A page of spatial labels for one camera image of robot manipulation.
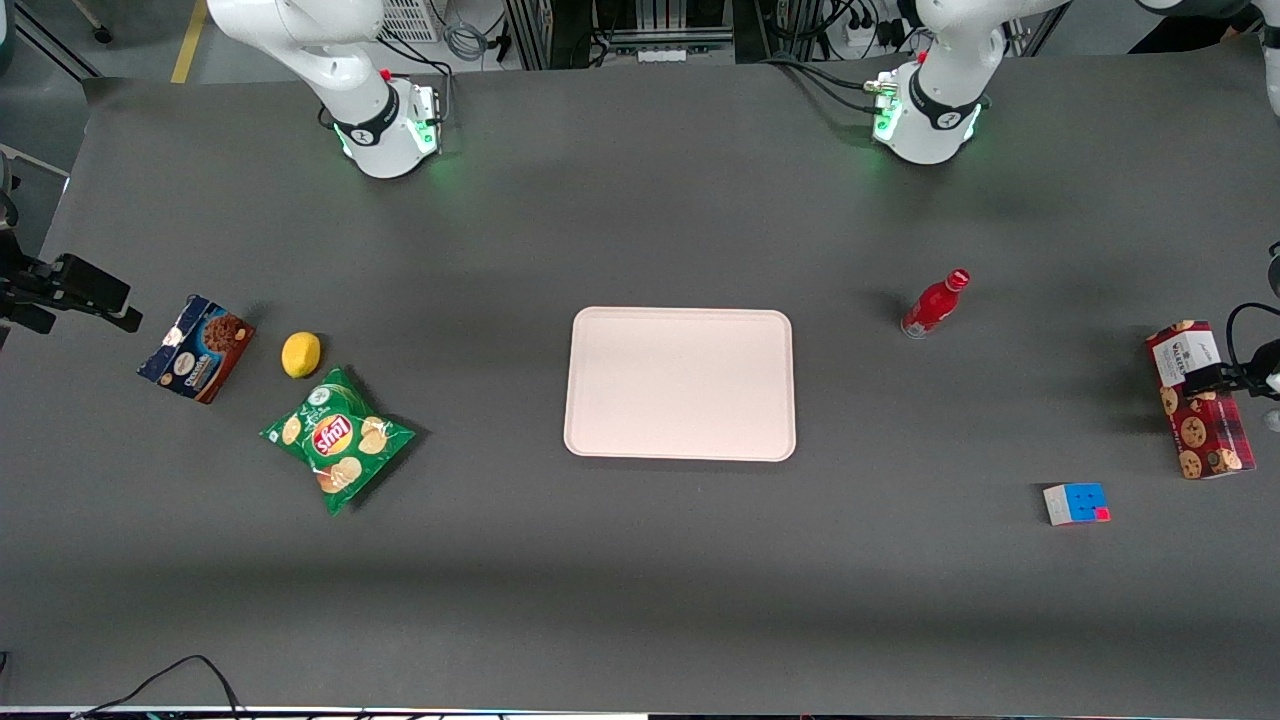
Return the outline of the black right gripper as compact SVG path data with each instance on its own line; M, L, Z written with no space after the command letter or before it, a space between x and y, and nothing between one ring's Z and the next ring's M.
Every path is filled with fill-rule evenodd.
M83 313L136 333L143 314L129 305L131 287L73 254L52 263L19 255L3 261L1 318L50 334L55 313Z

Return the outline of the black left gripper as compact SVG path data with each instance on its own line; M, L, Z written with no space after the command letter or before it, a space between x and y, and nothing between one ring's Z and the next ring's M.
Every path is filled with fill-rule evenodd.
M1279 401L1279 341L1260 346L1248 363L1215 363L1185 375L1185 397L1247 392Z

